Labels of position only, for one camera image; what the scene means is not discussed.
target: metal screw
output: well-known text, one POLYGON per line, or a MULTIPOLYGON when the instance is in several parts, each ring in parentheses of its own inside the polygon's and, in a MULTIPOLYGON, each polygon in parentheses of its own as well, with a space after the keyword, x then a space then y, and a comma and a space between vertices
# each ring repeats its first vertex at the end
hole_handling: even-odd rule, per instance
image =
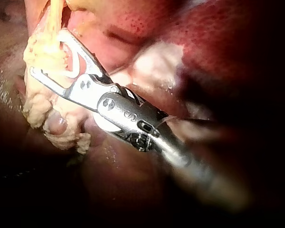
POLYGON ((117 92, 117 87, 116 86, 112 86, 110 88, 110 92, 116 93, 117 92))
POLYGON ((103 105, 104 105, 104 107, 107 108, 108 111, 110 111, 110 110, 112 110, 114 108, 115 103, 114 103, 114 101, 112 99, 107 98, 107 99, 104 100, 103 105))

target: clip applier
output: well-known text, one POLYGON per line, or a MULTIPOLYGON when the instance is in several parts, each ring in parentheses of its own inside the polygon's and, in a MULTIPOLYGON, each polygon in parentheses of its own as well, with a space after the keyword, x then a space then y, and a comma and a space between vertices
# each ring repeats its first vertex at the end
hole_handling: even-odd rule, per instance
POLYGON ((64 42, 86 62, 86 71, 69 88, 64 88, 43 73, 30 68, 30 74, 59 96, 94 112, 97 125, 132 145, 139 151, 157 150, 174 166, 190 164, 185 146, 163 123, 168 115, 130 89, 113 83, 96 56, 67 29, 63 29, 64 42))

